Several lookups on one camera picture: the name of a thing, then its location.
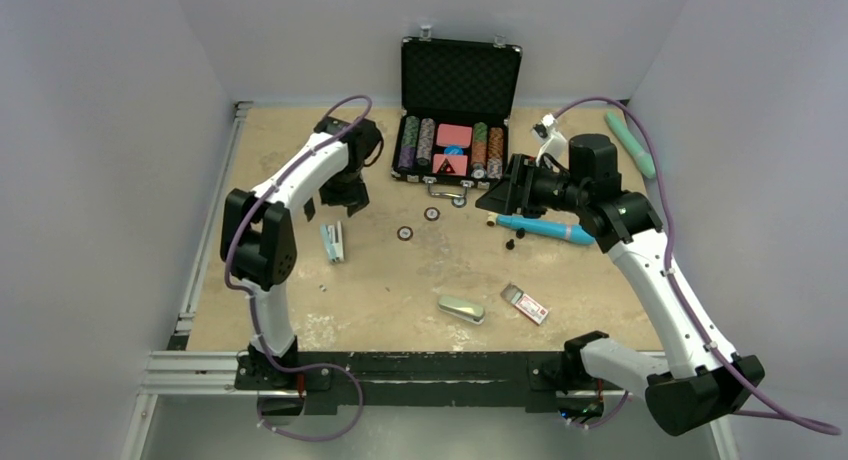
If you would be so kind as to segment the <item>light blue stapler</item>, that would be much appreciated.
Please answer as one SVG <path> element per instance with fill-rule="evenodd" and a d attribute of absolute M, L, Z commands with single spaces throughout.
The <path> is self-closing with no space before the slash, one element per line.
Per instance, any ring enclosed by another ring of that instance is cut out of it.
<path fill-rule="evenodd" d="M 342 222 L 322 224 L 320 233 L 329 262 L 332 264 L 343 263 L 345 251 Z"/>

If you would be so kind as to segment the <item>green white stapler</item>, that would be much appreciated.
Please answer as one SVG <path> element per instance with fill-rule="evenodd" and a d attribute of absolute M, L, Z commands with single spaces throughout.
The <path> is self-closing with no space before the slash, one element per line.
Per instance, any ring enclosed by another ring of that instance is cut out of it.
<path fill-rule="evenodd" d="M 437 300 L 437 307 L 446 314 L 474 325 L 481 325 L 485 321 L 486 311 L 483 306 L 459 297 L 441 295 Z"/>

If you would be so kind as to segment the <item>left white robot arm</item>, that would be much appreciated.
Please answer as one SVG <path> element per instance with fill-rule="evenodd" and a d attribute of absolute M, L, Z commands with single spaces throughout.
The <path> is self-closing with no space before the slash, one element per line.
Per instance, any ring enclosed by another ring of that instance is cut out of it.
<path fill-rule="evenodd" d="M 343 207 L 349 216 L 364 209 L 370 199 L 362 171 L 383 145 L 382 133 L 369 119 L 348 123 L 325 117 L 277 173 L 249 191 L 232 190 L 224 200 L 224 282 L 248 300 L 250 345 L 265 356 L 259 375 L 272 388 L 289 387 L 302 369 L 286 298 L 298 259 L 294 218 L 312 219 L 317 203 Z"/>

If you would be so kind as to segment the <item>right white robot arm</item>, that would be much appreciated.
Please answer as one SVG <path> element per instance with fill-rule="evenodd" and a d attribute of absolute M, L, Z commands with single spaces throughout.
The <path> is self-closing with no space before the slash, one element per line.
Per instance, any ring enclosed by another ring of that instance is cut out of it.
<path fill-rule="evenodd" d="M 539 218 L 549 210 L 575 214 L 580 226 L 624 275 L 657 332 L 659 359 L 593 331 L 565 342 L 548 372 L 560 390 L 610 381 L 644 400 L 657 425 L 679 436 L 740 412 L 765 376 L 754 355 L 741 356 L 694 300 L 681 301 L 685 281 L 664 258 L 670 244 L 647 197 L 623 188 L 618 152 L 602 134 L 568 142 L 568 164 L 548 154 L 511 157 L 506 172 L 476 201 L 496 214 Z"/>

